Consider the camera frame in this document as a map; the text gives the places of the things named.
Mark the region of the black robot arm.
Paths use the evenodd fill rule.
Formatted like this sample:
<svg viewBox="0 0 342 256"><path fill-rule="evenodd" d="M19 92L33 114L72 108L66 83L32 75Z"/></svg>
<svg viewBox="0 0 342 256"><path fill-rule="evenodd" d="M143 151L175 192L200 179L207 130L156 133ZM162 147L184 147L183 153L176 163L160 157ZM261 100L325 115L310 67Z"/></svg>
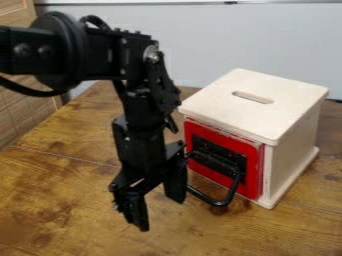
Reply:
<svg viewBox="0 0 342 256"><path fill-rule="evenodd" d="M27 96L52 97L82 82L114 84L124 114L112 122L122 169L108 190L128 223L150 229L144 195L159 185L186 199L184 142L164 142L178 131L172 112L180 90L168 76L159 42L114 29L95 15L79 19L48 12L27 28L0 26L0 86Z"/></svg>

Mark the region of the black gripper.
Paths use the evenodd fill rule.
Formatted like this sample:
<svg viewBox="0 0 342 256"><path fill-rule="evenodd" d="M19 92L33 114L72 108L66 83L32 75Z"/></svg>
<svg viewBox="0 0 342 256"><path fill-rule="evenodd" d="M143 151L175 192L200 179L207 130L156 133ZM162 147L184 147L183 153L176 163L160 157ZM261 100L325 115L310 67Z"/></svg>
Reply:
<svg viewBox="0 0 342 256"><path fill-rule="evenodd" d="M150 230L144 195L159 185L164 194L182 204L187 191L184 142L164 143L163 125L131 127L126 116L112 123L122 169L108 186L118 211L142 232Z"/></svg>

